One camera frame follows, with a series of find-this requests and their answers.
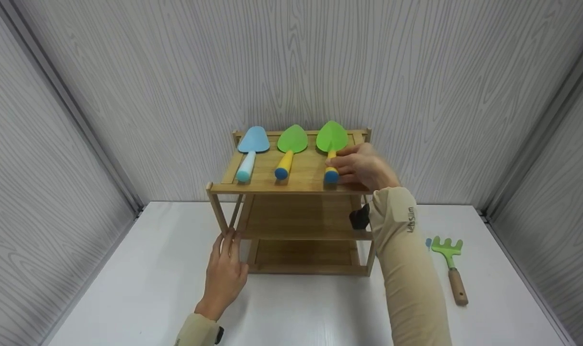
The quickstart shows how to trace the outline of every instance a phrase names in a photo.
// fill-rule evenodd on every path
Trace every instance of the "middle shelf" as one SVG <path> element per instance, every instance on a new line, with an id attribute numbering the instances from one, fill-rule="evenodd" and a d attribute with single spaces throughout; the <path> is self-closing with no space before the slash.
<path id="1" fill-rule="evenodd" d="M 372 240 L 351 228 L 360 195 L 245 195 L 237 229 L 243 239 Z"/>

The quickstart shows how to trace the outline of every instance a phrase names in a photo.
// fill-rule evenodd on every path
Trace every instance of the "top shelf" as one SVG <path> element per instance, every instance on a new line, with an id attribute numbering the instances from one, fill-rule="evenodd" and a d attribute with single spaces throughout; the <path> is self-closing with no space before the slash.
<path id="1" fill-rule="evenodd" d="M 315 145 L 318 131 L 307 131 L 309 145 L 301 153 L 295 154 L 291 164 L 290 175 L 285 180 L 277 180 L 274 170 L 284 153 L 277 149 L 277 141 L 282 131 L 267 131 L 270 149 L 255 156 L 254 170 L 251 180 L 241 183 L 236 180 L 236 171 L 245 155 L 235 151 L 221 184 L 213 184 L 210 192 L 214 194 L 260 194 L 260 193 L 313 193 L 313 194 L 344 194 L 366 195 L 370 191 L 360 184 L 324 184 L 326 155 Z M 234 131 L 235 146 L 238 145 L 243 132 Z M 347 131 L 348 147 L 370 141 L 370 129 Z"/>

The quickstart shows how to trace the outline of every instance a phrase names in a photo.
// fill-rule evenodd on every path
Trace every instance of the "trowel handle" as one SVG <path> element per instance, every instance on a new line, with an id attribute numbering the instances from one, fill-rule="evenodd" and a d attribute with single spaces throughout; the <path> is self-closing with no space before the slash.
<path id="1" fill-rule="evenodd" d="M 328 158 L 335 158 L 336 157 L 336 151 L 335 150 L 331 150 L 328 151 Z M 338 182 L 338 171 L 336 171 L 335 167 L 326 167 L 326 173 L 324 175 L 324 182 L 328 183 L 328 184 L 335 184 L 336 182 Z"/>
<path id="2" fill-rule="evenodd" d="M 469 304 L 469 299 L 467 298 L 467 293 L 464 290 L 464 285 L 462 284 L 462 278 L 458 269 L 452 268 L 449 270 L 449 284 L 451 285 L 451 292 L 454 294 L 454 301 L 456 305 L 461 307 Z"/>
<path id="3" fill-rule="evenodd" d="M 251 172 L 253 171 L 254 163 L 255 151 L 250 151 L 236 172 L 236 179 L 238 179 L 239 182 L 246 183 L 251 179 Z"/>
<path id="4" fill-rule="evenodd" d="M 279 162 L 279 165 L 274 170 L 274 176 L 279 180 L 285 180 L 289 176 L 292 168 L 293 151 L 288 150 Z"/>

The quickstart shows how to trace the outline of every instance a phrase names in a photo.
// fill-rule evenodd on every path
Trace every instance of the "toy trowel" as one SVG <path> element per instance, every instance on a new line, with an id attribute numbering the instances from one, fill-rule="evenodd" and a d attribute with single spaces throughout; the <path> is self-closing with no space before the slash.
<path id="1" fill-rule="evenodd" d="M 309 138 L 300 125 L 292 125 L 283 131 L 277 142 L 277 147 L 285 153 L 285 156 L 274 170 L 274 176 L 277 179 L 287 179 L 292 168 L 293 155 L 306 149 L 307 145 L 309 145 Z"/>
<path id="2" fill-rule="evenodd" d="M 336 157 L 336 151 L 347 146 L 347 131 L 336 121 L 329 121 L 319 130 L 316 146 L 320 151 L 328 153 L 328 158 Z M 327 167 L 324 182 L 333 184 L 338 181 L 338 171 L 335 167 Z"/>
<path id="3" fill-rule="evenodd" d="M 454 265 L 454 260 L 451 258 L 454 255 L 460 255 L 462 253 L 462 240 L 458 240 L 456 246 L 452 246 L 450 238 L 445 239 L 445 242 L 441 244 L 441 238 L 436 236 L 432 241 L 432 250 L 442 254 L 445 257 L 445 261 L 447 261 L 449 284 L 451 285 L 451 291 L 454 294 L 456 305 L 465 306 L 469 304 L 467 293 L 464 290 L 464 285 L 462 285 L 462 278 Z"/>
<path id="4" fill-rule="evenodd" d="M 254 126 L 248 129 L 243 140 L 238 145 L 238 151 L 247 154 L 243 163 L 236 172 L 236 179 L 239 182 L 248 182 L 255 164 L 255 154 L 267 151 L 270 148 L 266 130 L 261 126 Z"/>

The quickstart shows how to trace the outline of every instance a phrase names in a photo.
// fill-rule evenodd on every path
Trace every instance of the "black object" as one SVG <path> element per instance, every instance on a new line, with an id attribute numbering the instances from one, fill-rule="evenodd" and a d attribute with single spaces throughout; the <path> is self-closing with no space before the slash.
<path id="1" fill-rule="evenodd" d="M 225 329 L 223 329 L 223 327 L 219 326 L 219 333 L 217 333 L 217 341 L 215 341 L 215 345 L 218 345 L 221 342 L 221 338 L 223 337 L 224 331 L 225 331 Z"/>
<path id="2" fill-rule="evenodd" d="M 364 230 L 370 220 L 368 219 L 368 215 L 370 213 L 370 206 L 368 203 L 364 204 L 361 210 L 354 210 L 349 213 L 349 221 L 351 221 L 351 227 L 354 230 Z"/>

